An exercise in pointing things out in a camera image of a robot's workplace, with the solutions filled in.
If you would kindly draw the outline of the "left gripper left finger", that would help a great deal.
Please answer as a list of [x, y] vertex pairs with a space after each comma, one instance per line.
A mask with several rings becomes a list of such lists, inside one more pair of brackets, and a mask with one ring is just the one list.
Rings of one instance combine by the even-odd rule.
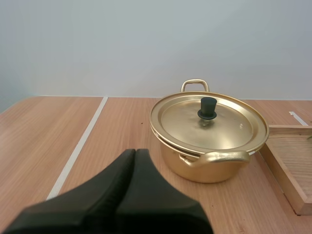
[[78, 187], [25, 208], [5, 234], [112, 234], [115, 211], [131, 181], [134, 149]]

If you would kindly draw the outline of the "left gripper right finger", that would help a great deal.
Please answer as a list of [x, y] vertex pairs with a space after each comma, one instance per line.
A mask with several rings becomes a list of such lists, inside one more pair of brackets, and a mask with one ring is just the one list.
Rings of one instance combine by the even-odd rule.
[[121, 234], [211, 234], [200, 203], [173, 187], [147, 149], [138, 149], [127, 192], [116, 210]]

